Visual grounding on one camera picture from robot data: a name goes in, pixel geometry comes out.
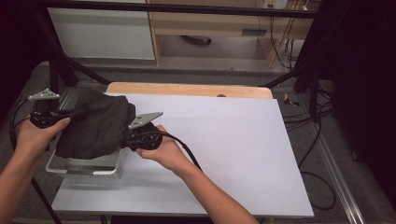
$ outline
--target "hand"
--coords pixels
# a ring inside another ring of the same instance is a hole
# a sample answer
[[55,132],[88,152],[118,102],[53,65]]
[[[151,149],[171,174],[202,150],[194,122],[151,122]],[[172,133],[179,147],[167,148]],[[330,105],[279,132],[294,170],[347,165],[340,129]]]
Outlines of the hand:
[[54,125],[46,128],[37,128],[29,119],[25,120],[18,132],[17,148],[15,152],[25,154],[33,160],[39,158],[53,137],[67,127],[70,118],[61,119]]
[[[157,126],[157,128],[162,132],[166,132],[162,125]],[[157,149],[145,150],[139,148],[136,153],[143,159],[157,161],[166,169],[173,171],[176,175],[179,175],[180,171],[193,164],[183,154],[176,141],[166,136],[163,137],[163,141]]]

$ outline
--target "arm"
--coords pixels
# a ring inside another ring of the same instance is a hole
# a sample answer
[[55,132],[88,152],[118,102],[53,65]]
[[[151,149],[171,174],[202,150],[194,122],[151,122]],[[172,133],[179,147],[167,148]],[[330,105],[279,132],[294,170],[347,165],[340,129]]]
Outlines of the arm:
[[47,129],[39,129],[29,120],[23,122],[15,152],[0,174],[0,223],[11,222],[47,145],[69,122],[62,119]]
[[183,154],[174,140],[164,137],[156,150],[138,149],[136,152],[144,159],[157,161],[179,176],[214,223],[257,223],[248,210],[202,173]]

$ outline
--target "wooden edge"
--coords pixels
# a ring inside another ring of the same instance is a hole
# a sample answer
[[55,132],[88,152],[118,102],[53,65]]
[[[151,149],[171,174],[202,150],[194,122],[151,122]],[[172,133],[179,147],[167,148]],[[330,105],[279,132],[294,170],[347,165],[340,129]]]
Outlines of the wooden edge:
[[268,88],[245,86],[214,86],[171,83],[113,82],[108,93],[135,93],[159,95],[227,96],[240,98],[273,99]]

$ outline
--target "person's right hand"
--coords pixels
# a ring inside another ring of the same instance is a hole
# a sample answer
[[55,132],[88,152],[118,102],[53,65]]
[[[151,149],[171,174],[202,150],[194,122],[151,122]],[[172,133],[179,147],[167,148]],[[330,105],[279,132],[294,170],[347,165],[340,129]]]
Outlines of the person's right hand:
[[[166,132],[162,125],[157,126],[157,128],[162,132]],[[145,150],[139,148],[136,153],[143,159],[157,161],[166,169],[173,171],[176,175],[180,175],[183,169],[193,164],[181,151],[176,141],[166,136],[163,137],[163,141],[157,149]]]

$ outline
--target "power strip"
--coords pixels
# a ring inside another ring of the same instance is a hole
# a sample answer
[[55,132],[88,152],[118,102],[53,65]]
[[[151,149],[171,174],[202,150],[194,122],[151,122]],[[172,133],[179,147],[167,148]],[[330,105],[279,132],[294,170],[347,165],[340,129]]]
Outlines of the power strip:
[[265,0],[262,8],[285,9],[288,0]]

